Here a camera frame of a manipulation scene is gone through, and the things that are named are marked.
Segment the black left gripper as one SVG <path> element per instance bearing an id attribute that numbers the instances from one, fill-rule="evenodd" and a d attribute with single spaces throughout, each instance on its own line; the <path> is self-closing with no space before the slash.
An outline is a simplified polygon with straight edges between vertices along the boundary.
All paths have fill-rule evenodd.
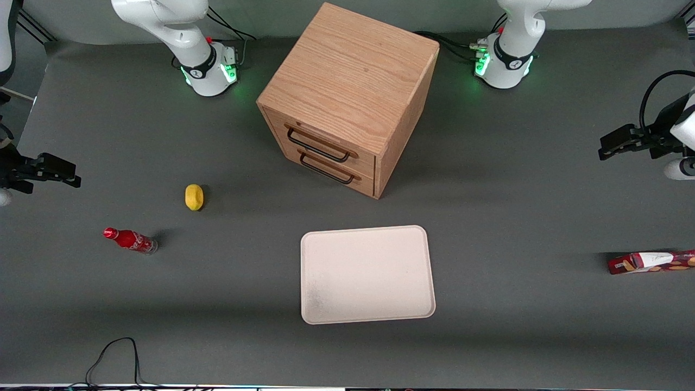
<path id="1" fill-rule="evenodd" d="M 671 134 L 671 128 L 680 118 L 684 108 L 685 103 L 672 103 L 666 106 L 658 113 L 655 121 L 647 127 L 646 146 L 651 159 L 659 159 L 668 154 L 684 156 L 686 147 Z M 610 140 L 600 140 L 599 160 L 605 161 L 616 154 L 642 150 L 640 140 L 642 136 L 642 129 L 635 124 L 625 124 L 610 132 Z"/>

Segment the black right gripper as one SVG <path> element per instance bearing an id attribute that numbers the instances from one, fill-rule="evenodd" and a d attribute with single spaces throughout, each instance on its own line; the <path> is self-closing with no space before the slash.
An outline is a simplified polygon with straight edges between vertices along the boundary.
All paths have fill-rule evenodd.
<path id="1" fill-rule="evenodd" d="M 22 156 L 14 144 L 1 148 L 1 188 L 32 194 L 34 181 L 57 181 L 80 188 L 81 177 L 76 166 L 54 154 L 41 153 L 37 158 Z"/>

